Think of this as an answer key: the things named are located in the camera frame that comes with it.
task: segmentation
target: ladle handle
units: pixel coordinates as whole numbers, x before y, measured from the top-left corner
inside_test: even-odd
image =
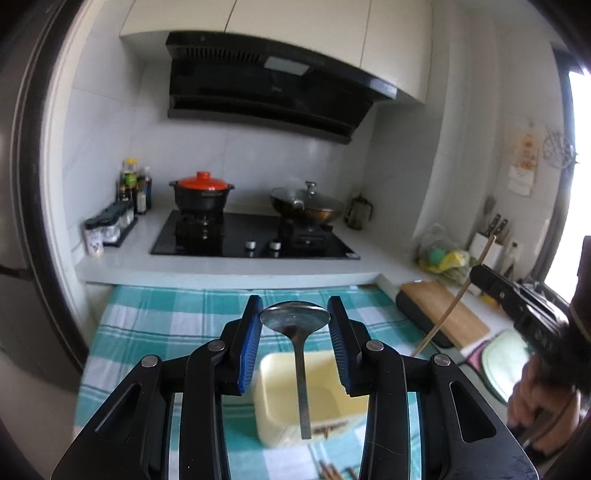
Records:
[[[304,346],[293,342],[295,354],[295,380],[297,381],[297,403],[300,409],[300,431],[303,440],[312,438],[310,426],[310,407],[306,389],[306,365],[304,364]]]

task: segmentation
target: person's hand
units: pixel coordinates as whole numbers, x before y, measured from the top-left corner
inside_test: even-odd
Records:
[[[579,425],[580,395],[571,388],[549,387],[536,383],[540,368],[540,357],[534,355],[523,367],[521,380],[515,385],[507,408],[507,425],[530,426],[538,408],[554,413],[552,422],[564,410],[556,425],[533,443],[533,447],[545,455],[562,448]]]

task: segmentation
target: window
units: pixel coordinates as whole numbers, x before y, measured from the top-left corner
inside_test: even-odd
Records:
[[[555,52],[563,97],[564,134],[577,151],[577,163],[561,172],[548,234],[533,277],[570,301],[577,285],[583,237],[591,235],[591,80],[574,58]]]

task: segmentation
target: knife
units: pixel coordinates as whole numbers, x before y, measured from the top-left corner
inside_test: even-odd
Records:
[[[486,230],[484,231],[483,235],[485,237],[490,237],[492,231],[495,229],[497,223],[499,223],[499,220],[501,220],[501,216],[497,213],[495,215],[495,217],[491,220],[491,222],[488,224],[488,227],[486,228]]]

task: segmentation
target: spice jar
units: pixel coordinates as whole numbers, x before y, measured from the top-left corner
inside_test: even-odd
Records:
[[[103,248],[102,228],[98,225],[96,219],[91,218],[84,222],[84,236],[88,254],[91,257],[100,257],[105,250]]]
[[[121,228],[119,227],[118,218],[116,215],[102,216],[99,219],[99,226],[103,234],[103,243],[114,244],[117,243],[121,237]]]

